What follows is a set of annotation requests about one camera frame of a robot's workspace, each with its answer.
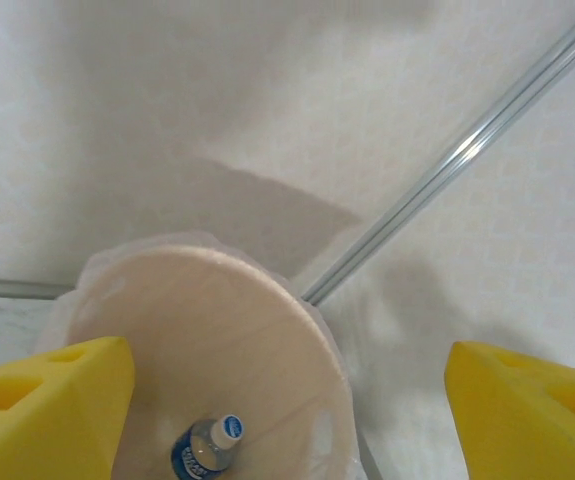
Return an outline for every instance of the white bottle cap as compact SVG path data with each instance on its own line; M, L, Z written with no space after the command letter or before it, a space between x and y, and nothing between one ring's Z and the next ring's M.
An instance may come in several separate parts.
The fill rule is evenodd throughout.
M226 415L211 427L211 439L222 450L229 450L243 437L243 422L235 415Z

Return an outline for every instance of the plastic bottle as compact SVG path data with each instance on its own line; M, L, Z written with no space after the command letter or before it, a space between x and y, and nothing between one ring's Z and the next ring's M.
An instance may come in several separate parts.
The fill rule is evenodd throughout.
M194 423L174 444L171 465L180 480L212 480L236 455L243 424L235 415Z

